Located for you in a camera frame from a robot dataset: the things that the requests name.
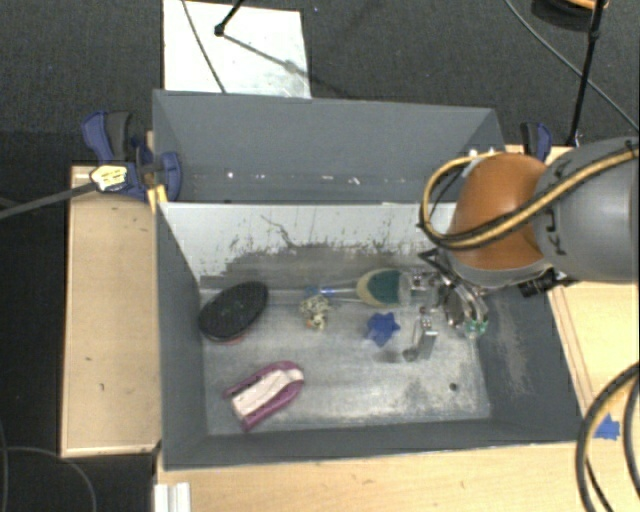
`wooden board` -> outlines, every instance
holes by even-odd
[[[75,168],[72,184],[88,181]],[[148,205],[90,193],[69,214],[60,452],[151,451],[160,440]]]
[[[550,293],[583,411],[618,373],[639,359],[635,285],[580,283]]]

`cable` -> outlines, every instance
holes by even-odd
[[[7,512],[7,504],[9,501],[9,459],[8,453],[31,453],[37,455],[44,455],[46,457],[50,457],[54,459],[56,462],[62,462],[64,464],[69,465],[85,483],[87,491],[89,491],[89,495],[91,497],[91,510],[93,512],[98,512],[98,500],[96,498],[96,492],[91,484],[91,480],[84,472],[84,470],[78,466],[75,462],[63,459],[58,454],[51,452],[49,450],[43,450],[42,448],[32,448],[29,446],[7,446],[7,439],[4,435],[4,429],[2,426],[2,421],[0,421],[0,451],[2,452],[2,502],[0,504],[0,512]]]
[[[510,0],[503,0],[503,2],[511,10],[514,16],[518,18],[518,21],[522,23],[522,25],[531,33],[533,37],[535,37],[538,40],[540,44],[542,44],[542,46],[544,46],[547,50],[549,50],[556,58],[558,58],[563,64],[565,64],[569,69],[571,69],[571,71],[573,71],[576,75],[582,78],[582,72],[578,68],[576,68],[573,64],[571,64],[571,62],[569,62],[563,55],[561,55],[560,52],[558,52],[558,50],[556,50],[553,46],[551,46],[551,44],[549,44],[540,34],[538,34],[534,30],[534,28],[531,25],[529,25],[529,23],[516,10],[516,8],[513,6]],[[633,127],[633,129],[636,132],[640,133],[640,129],[638,128],[638,125],[634,122],[633,119],[631,119],[629,115],[627,115],[622,110],[622,108],[618,106],[616,102],[614,102],[609,96],[607,96],[605,92],[602,89],[600,89],[600,87],[598,87],[596,84],[594,84],[591,80],[587,80],[587,83],[591,86],[591,88],[596,93],[600,95],[602,99],[604,99],[611,107],[613,107],[616,110],[616,112],[618,112],[618,114],[620,114],[624,118],[624,120],[627,121],[627,123],[629,123],[631,127]]]
[[[11,208],[12,206],[17,206],[18,203],[12,201],[11,199],[5,199],[4,197],[0,197],[0,207],[2,208]]]
[[[4,436],[4,428],[0,421],[0,455],[2,455],[2,501],[0,511],[7,512],[9,502],[9,456],[7,455],[7,438]]]
[[[629,394],[627,405],[624,408],[624,426],[622,430],[622,441],[624,443],[624,458],[627,461],[627,468],[629,469],[629,475],[633,481],[633,486],[636,488],[638,498],[640,498],[640,475],[638,474],[638,463],[633,450],[633,438],[631,435],[631,428],[633,426],[633,410],[638,400],[638,393],[640,393],[640,378],[636,378],[636,383],[633,386],[633,390]]]
[[[491,153],[483,153],[478,155],[477,158],[484,158],[490,154]],[[438,181],[443,176],[450,173],[453,168],[469,162],[474,157],[457,158],[438,169],[427,182],[424,189],[422,203],[422,228],[429,239],[438,247],[451,250],[470,250],[483,247],[508,236],[513,231],[524,226],[532,217],[539,214],[552,202],[559,200],[564,195],[583,184],[587,179],[593,178],[608,169],[637,158],[638,154],[638,145],[629,145],[622,151],[611,153],[604,158],[569,174],[550,188],[531,198],[513,212],[502,215],[468,231],[456,234],[443,234],[436,231],[431,224],[431,215],[427,213],[428,203],[433,188]]]
[[[585,475],[588,449],[587,442],[591,438],[595,421],[600,415],[603,406],[616,392],[622,389],[623,386],[633,378],[636,378],[639,371],[640,367],[636,362],[607,384],[589,407],[589,410],[582,421],[582,425],[580,426],[580,433],[578,434],[578,442],[576,445],[575,471],[576,479],[578,481],[578,490],[580,491],[580,498],[587,512],[596,511],[593,501],[591,500],[591,496],[589,495],[589,488]]]
[[[437,208],[438,204],[442,200],[442,197],[444,196],[446,191],[449,190],[449,188],[451,188],[451,185],[453,185],[456,181],[458,181],[458,178],[460,178],[460,176],[462,175],[463,171],[464,171],[464,167],[460,167],[457,171],[455,171],[453,176],[451,176],[451,179],[449,180],[449,182],[444,187],[442,187],[442,190],[440,190],[440,193],[438,194],[438,196],[433,201],[433,205],[431,206],[430,215],[433,216],[433,212],[435,211],[435,209]]]
[[[200,51],[202,52],[202,56],[204,57],[204,60],[207,61],[207,65],[209,66],[209,69],[211,70],[211,74],[213,75],[214,80],[218,84],[218,87],[220,87],[220,91],[222,92],[222,94],[226,94],[227,90],[222,85],[222,82],[220,81],[220,77],[218,76],[218,73],[216,73],[216,70],[213,68],[213,64],[211,64],[211,61],[209,60],[209,56],[207,55],[207,52],[204,49],[202,41],[200,40],[200,36],[198,35],[198,31],[196,30],[196,26],[193,24],[193,20],[191,19],[191,15],[189,14],[189,9],[187,9],[186,0],[182,0],[182,8],[184,9],[184,13],[187,15],[187,20],[189,21],[189,26],[191,27],[191,32],[193,32],[193,36],[196,38],[196,42],[198,43],[198,46],[200,47]]]
[[[591,482],[591,485],[593,485],[593,490],[596,491],[596,494],[600,499],[600,503],[602,503],[602,506],[605,508],[607,512],[613,512],[613,508],[611,507],[611,504],[607,500],[607,497],[604,495],[604,491],[602,490],[602,487],[600,487],[600,484],[598,483],[598,479],[596,478],[596,475],[593,472],[593,468],[591,467],[591,462],[589,462],[589,459],[587,459],[586,465],[587,465],[587,474],[589,475],[589,481]]]
[[[7,208],[6,210],[0,210],[0,220],[13,217],[14,215],[18,215],[20,213],[26,213],[31,210],[36,210],[38,208],[42,208],[43,206],[59,203],[61,201],[67,201],[88,192],[95,192],[95,190],[95,183],[85,183],[84,185],[80,185],[79,187],[64,190],[62,192],[58,192],[57,194],[53,194],[47,197],[41,197],[40,199],[35,199],[34,201],[29,201],[28,203],[19,204],[18,206],[13,206],[11,208]]]

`floor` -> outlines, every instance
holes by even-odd
[[[582,67],[588,17],[564,14],[547,0],[511,2]],[[246,5],[302,12],[314,97],[492,107],[509,142],[519,141],[525,120],[545,123],[556,143],[567,138],[578,78],[504,0]],[[0,198],[22,202],[63,190],[70,166],[92,159],[79,124],[95,110],[129,110],[133,131],[151,128],[151,90],[163,84],[160,0],[4,0],[0,16]],[[591,75],[636,125],[638,19],[640,3],[611,2]],[[591,89],[580,132],[582,143],[635,133]],[[57,448],[65,226],[64,205],[0,221],[0,420],[9,446]],[[98,510],[150,509],[150,456],[77,462]],[[9,463],[9,511],[91,510],[74,468],[15,451]]]

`bin floor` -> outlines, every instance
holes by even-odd
[[[202,304],[215,290],[202,290]],[[222,391],[264,366],[291,360],[305,386],[288,407],[253,432],[469,420],[490,415],[475,345],[432,315],[439,335],[431,356],[406,362],[417,306],[377,310],[364,303],[336,302],[324,331],[305,327],[297,304],[270,304],[236,345],[202,338],[210,435],[241,433]],[[367,320],[392,311],[401,329],[382,348],[365,338]]]

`clamp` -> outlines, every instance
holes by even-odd
[[[82,137],[98,157],[99,167],[91,181],[100,192],[118,193],[145,202],[148,177],[153,176],[167,189],[169,201],[180,194],[182,169],[175,152],[154,159],[149,147],[135,137],[129,139],[129,112],[97,111],[82,121]]]

